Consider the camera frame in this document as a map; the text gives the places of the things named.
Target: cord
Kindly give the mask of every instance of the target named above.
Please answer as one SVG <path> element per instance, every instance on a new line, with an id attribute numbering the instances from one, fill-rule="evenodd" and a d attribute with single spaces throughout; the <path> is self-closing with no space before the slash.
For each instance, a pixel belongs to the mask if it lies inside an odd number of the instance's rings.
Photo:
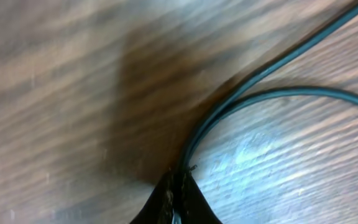
<path id="1" fill-rule="evenodd" d="M 307 50 L 321 42 L 327 36 L 338 30 L 341 26 L 349 22 L 355 16 L 358 15 L 358 1 L 351 4 L 347 10 L 340 15 L 336 16 L 325 26 L 309 35 L 303 41 L 295 44 L 284 53 L 280 54 L 273 60 L 269 61 L 265 65 L 253 71 L 248 79 L 242 81 L 238 86 L 235 87 L 234 91 L 225 97 L 222 102 L 213 106 L 207 113 L 206 116 L 196 125 L 192 130 L 190 137 L 186 140 L 185 145 L 180 154 L 180 158 L 177 164 L 177 171 L 184 171 L 188 169 L 188 163 L 194 154 L 196 147 L 205 135 L 211 130 L 220 119 L 229 116 L 230 114 L 245 108 L 246 106 L 254 103 L 267 100 L 270 98 L 276 98 L 281 96 L 294 96 L 294 95 L 318 95 L 318 96 L 329 96 L 338 98 L 341 100 L 349 101 L 358 105 L 358 95 L 350 93 L 344 90 L 336 90 L 332 88 L 323 87 L 293 87 L 293 88 L 281 88 L 270 91 L 264 91 L 250 95 L 243 100 L 234 102 L 240 97 L 245 91 L 254 86 L 256 83 L 277 71 L 279 68 L 288 64 Z"/>

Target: straight wire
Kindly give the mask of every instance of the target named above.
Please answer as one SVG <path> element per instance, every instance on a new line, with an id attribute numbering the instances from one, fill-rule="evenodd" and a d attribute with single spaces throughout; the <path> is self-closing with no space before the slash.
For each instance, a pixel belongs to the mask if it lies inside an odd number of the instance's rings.
<path id="1" fill-rule="evenodd" d="M 278 57 L 273 59 L 272 61 L 266 63 L 262 67 L 258 68 L 257 70 L 253 71 L 248 79 L 241 82 L 235 90 L 230 93 L 225 99 L 222 100 L 222 102 L 216 104 L 214 107 L 212 107 L 209 112 L 206 114 L 206 116 L 201 120 L 201 122 L 195 127 L 195 129 L 191 132 L 189 138 L 186 140 L 185 145 L 183 146 L 183 149 L 180 154 L 180 158 L 177 164 L 177 171 L 183 171 L 188 169 L 189 161 L 194 154 L 196 147 L 200 143 L 200 141 L 204 138 L 204 136 L 208 133 L 210 129 L 216 123 L 222 119 L 219 118 L 219 115 L 224 117 L 225 114 L 224 111 L 226 111 L 227 116 L 228 114 L 233 113 L 234 111 L 237 111 L 241 108 L 244 108 L 248 106 L 247 100 L 245 101 L 239 101 L 237 103 L 232 103 L 240 97 L 245 91 L 247 91 L 249 88 L 254 86 L 256 83 L 261 81 L 263 78 L 267 77 L 271 73 L 277 71 L 279 68 L 283 67 L 284 65 L 288 64 L 295 58 L 299 57 L 301 54 L 305 53 L 310 48 L 314 47 L 316 44 L 321 42 L 323 39 L 325 39 L 327 36 L 338 30 L 341 26 L 349 22 L 351 19 L 353 19 L 355 16 L 358 15 L 358 1 L 353 3 L 349 6 L 348 10 L 344 11 L 334 19 L 332 19 L 330 22 L 328 22 L 324 27 L 320 28 L 318 31 L 311 34 L 309 37 L 307 37 L 305 40 L 299 42 L 298 44 L 294 45 L 290 49 L 286 50 L 284 53 L 280 54 Z M 303 95 L 320 95 L 321 92 L 316 91 L 314 88 L 306 89 L 307 91 L 303 92 Z M 320 88 L 320 90 L 324 90 L 326 93 L 332 92 L 332 93 L 339 93 L 338 95 L 334 95 L 335 98 L 339 98 L 342 100 L 350 101 L 351 103 L 355 103 L 358 105 L 358 95 L 349 93 L 347 91 L 341 91 L 341 90 L 333 90 L 333 89 L 326 89 L 326 88 Z M 254 99 L 256 98 L 261 99 L 266 96 L 274 96 L 280 92 L 282 96 L 286 96 L 287 93 L 295 93 L 294 90 L 285 90 L 285 91 L 272 91 L 270 94 L 260 94 L 254 95 Z"/>

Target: wooden surface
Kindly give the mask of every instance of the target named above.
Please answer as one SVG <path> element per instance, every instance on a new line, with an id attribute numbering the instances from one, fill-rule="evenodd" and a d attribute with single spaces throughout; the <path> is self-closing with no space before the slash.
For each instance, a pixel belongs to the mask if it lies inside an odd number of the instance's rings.
<path id="1" fill-rule="evenodd" d="M 0 223 L 127 223 L 201 115 L 350 0 L 0 1 Z M 358 16 L 255 90 L 358 93 Z M 270 100 L 192 164 L 224 223 L 358 223 L 358 108 Z"/>

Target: wooden table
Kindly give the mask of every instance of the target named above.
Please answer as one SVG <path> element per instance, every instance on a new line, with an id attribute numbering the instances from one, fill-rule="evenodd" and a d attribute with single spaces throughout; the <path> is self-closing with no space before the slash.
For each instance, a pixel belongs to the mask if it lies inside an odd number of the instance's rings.
<path id="1" fill-rule="evenodd" d="M 0 1 L 0 223 L 128 223 L 202 114 L 349 2 Z M 358 16 L 252 91 L 306 84 L 358 93 Z M 192 164 L 224 223 L 358 223 L 348 103 L 259 103 Z"/>

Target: brown wood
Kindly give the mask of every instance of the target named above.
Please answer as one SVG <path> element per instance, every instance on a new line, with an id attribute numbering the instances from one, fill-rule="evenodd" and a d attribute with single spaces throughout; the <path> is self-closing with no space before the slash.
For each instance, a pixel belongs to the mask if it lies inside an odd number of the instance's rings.
<path id="1" fill-rule="evenodd" d="M 0 223 L 127 223 L 191 127 L 351 0 L 0 1 Z M 358 93 L 358 16 L 255 90 Z M 208 135 L 224 223 L 358 223 L 358 108 L 270 100 Z"/>

